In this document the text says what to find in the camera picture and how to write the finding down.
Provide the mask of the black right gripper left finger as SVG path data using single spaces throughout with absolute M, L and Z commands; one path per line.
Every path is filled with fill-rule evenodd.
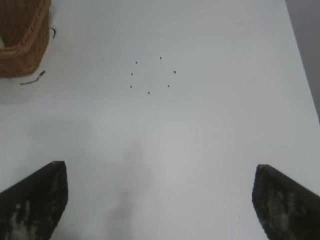
M 0 193 L 0 238 L 51 239 L 68 198 L 66 163 L 43 166 Z

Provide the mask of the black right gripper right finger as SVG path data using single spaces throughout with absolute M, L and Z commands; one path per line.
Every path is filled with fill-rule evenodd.
M 318 240 L 320 197 L 268 164 L 256 167 L 252 204 L 269 240 Z

